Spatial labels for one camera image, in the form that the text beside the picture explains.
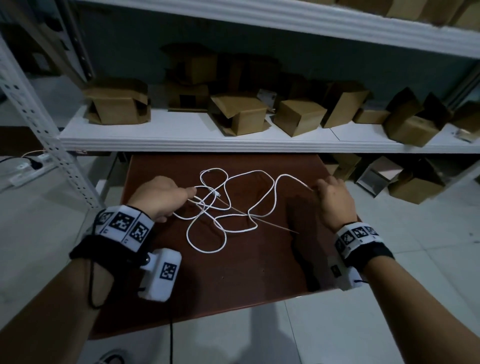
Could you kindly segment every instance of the brown table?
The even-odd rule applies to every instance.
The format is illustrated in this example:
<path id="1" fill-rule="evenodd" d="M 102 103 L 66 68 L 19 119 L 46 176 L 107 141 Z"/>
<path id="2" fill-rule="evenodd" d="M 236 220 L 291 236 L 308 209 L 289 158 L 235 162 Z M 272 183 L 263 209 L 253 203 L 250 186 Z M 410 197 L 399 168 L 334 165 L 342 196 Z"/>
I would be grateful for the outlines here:
<path id="1" fill-rule="evenodd" d="M 188 187 L 199 185 L 199 173 L 213 167 L 224 169 L 230 176 L 255 169 L 264 170 L 273 178 L 287 173 L 311 186 L 317 179 L 328 176 L 325 166 L 315 154 L 135 155 L 130 162 L 122 203 L 126 203 L 142 183 L 157 175 L 172 178 L 180 187 Z M 214 172 L 205 175 L 204 179 L 208 184 L 217 186 L 224 176 L 221 172 Z M 259 173 L 233 179 L 227 184 L 232 205 L 241 211 L 246 211 L 258 201 L 270 186 L 269 178 Z M 333 249 L 333 236 L 315 220 L 313 193 L 288 177 L 280 180 L 277 191 L 277 207 L 265 220 L 291 227 L 300 234 L 259 222 L 256 230 L 228 234 L 227 245 L 222 251 L 202 254 L 186 241 L 189 221 L 171 217 L 165 224 L 156 224 L 157 235 L 151 250 L 166 247 L 182 254 L 169 300 L 175 322 L 335 287 L 324 254 Z M 198 192 L 199 196 L 205 194 L 206 189 Z M 266 213 L 272 204 L 273 196 L 269 196 L 255 213 Z M 193 216 L 198 213 L 198 208 L 187 203 L 179 213 Z M 222 223 L 232 230 L 251 226 L 247 218 L 226 218 L 222 219 Z M 204 217 L 192 227 L 190 236 L 203 250 L 217 249 L 223 243 L 223 233 Z M 311 265 L 302 262 L 297 249 L 292 249 L 294 246 L 310 258 L 316 255 L 315 269 L 320 271 L 318 280 L 311 280 Z M 123 291 L 102 309 L 91 338 L 99 339 L 168 323 L 168 303 L 147 301 L 136 296 L 142 275 L 140 270 L 130 274 Z"/>

